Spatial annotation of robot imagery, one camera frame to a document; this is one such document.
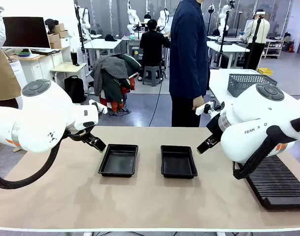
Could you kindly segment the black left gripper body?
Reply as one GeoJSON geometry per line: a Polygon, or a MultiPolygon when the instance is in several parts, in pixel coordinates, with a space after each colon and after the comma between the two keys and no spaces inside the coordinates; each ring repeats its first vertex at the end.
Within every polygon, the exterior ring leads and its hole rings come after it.
{"type": "Polygon", "coordinates": [[[90,134],[88,132],[82,132],[76,134],[76,141],[81,141],[83,143],[89,143],[90,142],[90,134]]]}

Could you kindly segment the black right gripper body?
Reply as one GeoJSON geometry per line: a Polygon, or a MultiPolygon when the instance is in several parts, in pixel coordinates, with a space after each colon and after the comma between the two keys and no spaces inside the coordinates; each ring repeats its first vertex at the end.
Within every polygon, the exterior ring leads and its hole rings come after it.
{"type": "Polygon", "coordinates": [[[207,124],[208,130],[211,132],[211,135],[207,139],[208,143],[217,143],[221,140],[223,131],[221,130],[221,128],[218,124],[219,117],[220,117],[220,114],[217,114],[207,124]]]}

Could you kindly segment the navy-coated person's hand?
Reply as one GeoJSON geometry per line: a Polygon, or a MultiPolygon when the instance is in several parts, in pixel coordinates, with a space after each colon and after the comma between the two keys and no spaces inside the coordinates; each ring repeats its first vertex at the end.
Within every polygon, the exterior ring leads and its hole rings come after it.
{"type": "Polygon", "coordinates": [[[193,108],[192,110],[196,110],[197,108],[201,107],[204,105],[204,99],[202,96],[196,97],[193,99],[193,108]]]}

